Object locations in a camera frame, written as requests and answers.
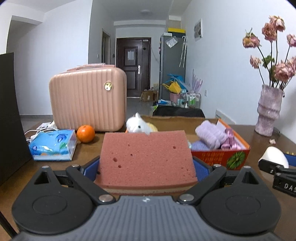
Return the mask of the lavender fluffy towel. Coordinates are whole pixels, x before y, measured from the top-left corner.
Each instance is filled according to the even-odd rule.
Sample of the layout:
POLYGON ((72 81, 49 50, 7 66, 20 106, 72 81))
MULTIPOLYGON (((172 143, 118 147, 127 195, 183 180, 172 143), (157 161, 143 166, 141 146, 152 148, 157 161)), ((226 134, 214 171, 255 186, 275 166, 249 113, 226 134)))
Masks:
POLYGON ((226 133, 208 120, 197 126, 195 133, 212 150, 218 149, 227 140, 226 133))

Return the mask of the purple satin pouch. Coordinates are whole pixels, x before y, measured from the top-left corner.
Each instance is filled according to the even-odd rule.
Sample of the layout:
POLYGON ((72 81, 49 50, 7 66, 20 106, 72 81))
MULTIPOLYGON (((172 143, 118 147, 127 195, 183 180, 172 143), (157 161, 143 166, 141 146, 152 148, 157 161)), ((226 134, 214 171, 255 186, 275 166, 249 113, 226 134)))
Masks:
POLYGON ((222 150, 241 150, 241 146, 235 140, 233 129, 226 128, 225 133, 227 135, 227 139, 221 145, 221 149, 222 150))

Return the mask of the pink layered sponge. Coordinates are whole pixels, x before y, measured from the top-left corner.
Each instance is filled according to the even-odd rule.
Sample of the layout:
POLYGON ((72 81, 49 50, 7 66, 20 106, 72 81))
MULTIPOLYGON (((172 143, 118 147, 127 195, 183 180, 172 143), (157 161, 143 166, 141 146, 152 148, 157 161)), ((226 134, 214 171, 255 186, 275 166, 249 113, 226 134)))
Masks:
POLYGON ((188 190, 198 178, 186 133, 106 133, 94 182, 115 195, 188 190))

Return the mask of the yellow white alpaca plush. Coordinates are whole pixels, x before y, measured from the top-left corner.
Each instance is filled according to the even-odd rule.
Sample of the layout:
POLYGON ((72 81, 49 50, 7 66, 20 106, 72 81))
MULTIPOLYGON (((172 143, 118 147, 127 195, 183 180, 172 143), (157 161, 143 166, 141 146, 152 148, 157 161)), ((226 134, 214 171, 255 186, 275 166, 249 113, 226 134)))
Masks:
POLYGON ((155 125, 145 122, 139 113, 130 117, 126 121, 126 133, 145 133, 149 135, 152 132, 157 132, 158 129, 155 125))

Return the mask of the purple linen sachet bag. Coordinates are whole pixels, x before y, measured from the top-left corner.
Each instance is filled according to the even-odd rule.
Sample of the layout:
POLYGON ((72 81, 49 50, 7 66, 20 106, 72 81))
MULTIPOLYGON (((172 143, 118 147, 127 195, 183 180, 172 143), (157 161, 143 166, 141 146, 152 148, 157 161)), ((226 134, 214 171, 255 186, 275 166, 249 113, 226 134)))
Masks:
POLYGON ((192 151, 209 151, 210 148, 201 140, 195 141, 191 144, 192 151))

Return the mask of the fallen rose petal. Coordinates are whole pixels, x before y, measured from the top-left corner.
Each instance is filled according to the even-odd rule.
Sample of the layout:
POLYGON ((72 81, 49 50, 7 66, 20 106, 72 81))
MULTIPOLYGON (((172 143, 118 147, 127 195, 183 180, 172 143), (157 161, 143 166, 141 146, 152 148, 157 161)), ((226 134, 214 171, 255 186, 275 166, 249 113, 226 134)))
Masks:
POLYGON ((275 144, 276 144, 276 141, 275 141, 275 139, 270 139, 270 140, 269 140, 269 143, 270 143, 271 145, 275 145, 275 144))

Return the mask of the red cardboard box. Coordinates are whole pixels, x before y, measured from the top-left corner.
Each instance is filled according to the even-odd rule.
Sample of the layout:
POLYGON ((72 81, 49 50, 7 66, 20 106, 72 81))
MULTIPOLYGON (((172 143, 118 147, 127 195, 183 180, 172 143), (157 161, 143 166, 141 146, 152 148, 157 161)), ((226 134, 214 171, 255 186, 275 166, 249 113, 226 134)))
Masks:
POLYGON ((184 164, 189 158, 199 158, 208 165, 221 164, 229 170, 239 170, 245 163, 250 152, 247 144, 238 133, 234 132, 235 140, 241 150, 215 149, 209 151, 192 151, 189 142, 198 140, 195 128, 203 118, 186 118, 180 116, 143 116, 142 119, 156 126, 157 132, 149 135, 145 133, 125 133, 124 150, 131 155, 133 150, 138 160, 153 160, 159 165, 164 161, 184 164))

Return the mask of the blue tissue pack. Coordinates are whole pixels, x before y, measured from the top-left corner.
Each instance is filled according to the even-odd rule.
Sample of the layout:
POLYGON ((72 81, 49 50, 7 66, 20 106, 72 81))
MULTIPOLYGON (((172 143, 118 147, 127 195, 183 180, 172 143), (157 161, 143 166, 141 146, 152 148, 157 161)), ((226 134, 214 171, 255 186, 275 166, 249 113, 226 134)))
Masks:
POLYGON ((29 144, 34 161, 71 161, 77 145, 74 130, 39 133, 29 144))

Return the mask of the orange fruit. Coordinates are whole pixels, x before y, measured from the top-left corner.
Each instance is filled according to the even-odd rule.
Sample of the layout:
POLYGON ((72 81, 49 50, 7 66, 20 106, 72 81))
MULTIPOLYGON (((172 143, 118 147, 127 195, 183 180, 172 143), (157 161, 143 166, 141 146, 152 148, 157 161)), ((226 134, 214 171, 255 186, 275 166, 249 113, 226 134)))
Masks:
POLYGON ((77 130, 77 138, 82 143, 92 142, 95 137, 95 130, 90 125, 80 126, 77 130))

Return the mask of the black chair back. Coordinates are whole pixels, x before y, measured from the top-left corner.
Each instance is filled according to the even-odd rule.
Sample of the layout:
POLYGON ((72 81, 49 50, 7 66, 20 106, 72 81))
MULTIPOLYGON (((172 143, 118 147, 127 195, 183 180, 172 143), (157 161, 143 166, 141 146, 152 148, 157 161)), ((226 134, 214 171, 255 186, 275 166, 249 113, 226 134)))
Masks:
POLYGON ((153 111, 153 116, 182 116, 182 117, 195 117, 205 118, 201 109, 198 108, 181 108, 175 106, 158 105, 153 111))

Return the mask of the pink ribbed suitcase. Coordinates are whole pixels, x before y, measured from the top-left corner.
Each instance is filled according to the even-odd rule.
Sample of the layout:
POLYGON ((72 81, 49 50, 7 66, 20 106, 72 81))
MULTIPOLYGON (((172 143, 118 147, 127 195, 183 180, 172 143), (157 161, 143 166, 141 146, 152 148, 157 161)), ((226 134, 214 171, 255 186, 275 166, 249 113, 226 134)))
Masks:
POLYGON ((114 65, 86 64, 54 75, 49 94, 59 129, 90 125, 97 132, 114 132, 125 124, 127 77, 114 65))

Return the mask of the brown cardboard box on floor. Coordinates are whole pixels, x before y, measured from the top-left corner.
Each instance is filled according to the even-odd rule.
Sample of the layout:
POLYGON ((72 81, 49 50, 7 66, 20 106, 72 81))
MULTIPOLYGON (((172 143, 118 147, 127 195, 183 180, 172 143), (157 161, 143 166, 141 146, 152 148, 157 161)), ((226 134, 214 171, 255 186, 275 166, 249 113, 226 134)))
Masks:
POLYGON ((145 90, 140 96, 140 100, 143 102, 155 102, 159 99, 159 93, 157 90, 145 90))

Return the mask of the grey refrigerator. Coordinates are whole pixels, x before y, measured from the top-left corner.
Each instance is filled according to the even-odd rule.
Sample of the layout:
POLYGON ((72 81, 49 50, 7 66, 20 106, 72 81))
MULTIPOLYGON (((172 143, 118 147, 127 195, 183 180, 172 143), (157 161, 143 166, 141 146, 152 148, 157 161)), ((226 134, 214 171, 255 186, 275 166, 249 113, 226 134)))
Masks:
POLYGON ((184 39, 177 36, 168 36, 163 33, 159 40, 159 97, 163 100, 170 100, 169 91, 163 86, 163 83, 171 79, 171 75, 178 75, 185 80, 186 65, 183 63, 184 39))

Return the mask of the dark brown entrance door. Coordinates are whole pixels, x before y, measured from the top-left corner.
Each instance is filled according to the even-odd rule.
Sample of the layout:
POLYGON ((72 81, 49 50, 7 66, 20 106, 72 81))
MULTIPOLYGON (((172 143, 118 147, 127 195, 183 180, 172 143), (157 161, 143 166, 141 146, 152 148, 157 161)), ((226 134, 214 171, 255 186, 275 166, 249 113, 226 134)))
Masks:
POLYGON ((117 38, 116 66, 126 73, 127 96, 139 98, 151 83, 151 38, 117 38))

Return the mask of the white wall electrical panel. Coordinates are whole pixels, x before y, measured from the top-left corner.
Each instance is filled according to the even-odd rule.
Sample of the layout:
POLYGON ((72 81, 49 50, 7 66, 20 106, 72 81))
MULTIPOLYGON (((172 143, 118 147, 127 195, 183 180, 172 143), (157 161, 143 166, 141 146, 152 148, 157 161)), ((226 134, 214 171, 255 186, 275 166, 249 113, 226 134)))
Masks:
POLYGON ((203 38, 203 20, 200 19, 194 26, 194 39, 198 41, 203 38))

